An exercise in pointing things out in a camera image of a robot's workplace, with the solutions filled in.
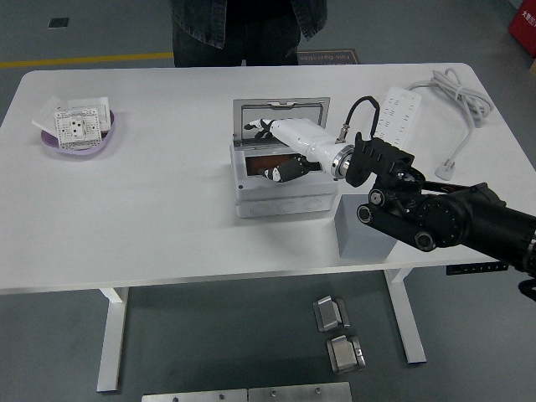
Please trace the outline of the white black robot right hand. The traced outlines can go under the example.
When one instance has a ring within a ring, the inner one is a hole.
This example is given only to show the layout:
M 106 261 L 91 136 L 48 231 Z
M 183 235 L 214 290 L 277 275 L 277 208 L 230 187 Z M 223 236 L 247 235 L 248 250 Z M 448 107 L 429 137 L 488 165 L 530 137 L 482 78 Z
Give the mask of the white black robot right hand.
M 257 129 L 256 138 L 275 137 L 297 153 L 286 162 L 260 170 L 265 178 L 276 183 L 289 182 L 308 174 L 314 163 L 337 179 L 346 177 L 354 146 L 336 139 L 308 119 L 259 119 L 245 124 L 244 129 Z

